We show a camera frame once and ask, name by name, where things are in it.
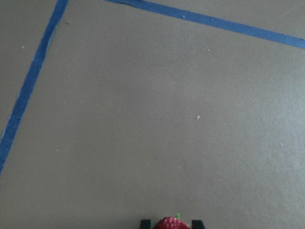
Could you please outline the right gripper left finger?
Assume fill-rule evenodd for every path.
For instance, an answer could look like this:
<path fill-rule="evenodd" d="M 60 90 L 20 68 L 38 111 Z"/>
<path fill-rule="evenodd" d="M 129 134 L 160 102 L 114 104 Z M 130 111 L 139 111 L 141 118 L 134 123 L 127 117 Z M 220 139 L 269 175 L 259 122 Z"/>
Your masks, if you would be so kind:
<path fill-rule="evenodd" d="M 140 229 L 151 229 L 151 220 L 150 219 L 141 219 Z"/>

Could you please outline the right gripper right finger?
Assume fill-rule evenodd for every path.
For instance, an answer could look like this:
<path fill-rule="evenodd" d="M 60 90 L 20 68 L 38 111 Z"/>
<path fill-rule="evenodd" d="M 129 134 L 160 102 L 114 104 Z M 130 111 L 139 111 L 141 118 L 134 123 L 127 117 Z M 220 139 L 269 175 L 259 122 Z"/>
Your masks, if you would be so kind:
<path fill-rule="evenodd" d="M 192 229 L 205 229 L 203 221 L 199 219 L 192 220 Z"/>

